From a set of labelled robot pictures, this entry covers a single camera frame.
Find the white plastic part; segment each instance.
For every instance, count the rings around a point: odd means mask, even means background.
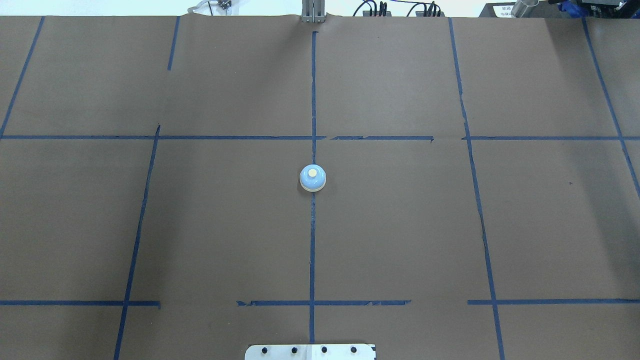
[[[244,360],[375,360],[370,344],[253,345]]]

